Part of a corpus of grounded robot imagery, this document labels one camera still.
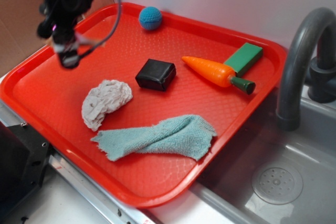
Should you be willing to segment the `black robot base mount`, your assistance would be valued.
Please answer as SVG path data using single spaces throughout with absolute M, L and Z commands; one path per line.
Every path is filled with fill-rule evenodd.
M 33 127 L 1 124 L 1 220 L 42 186 L 50 152 Z

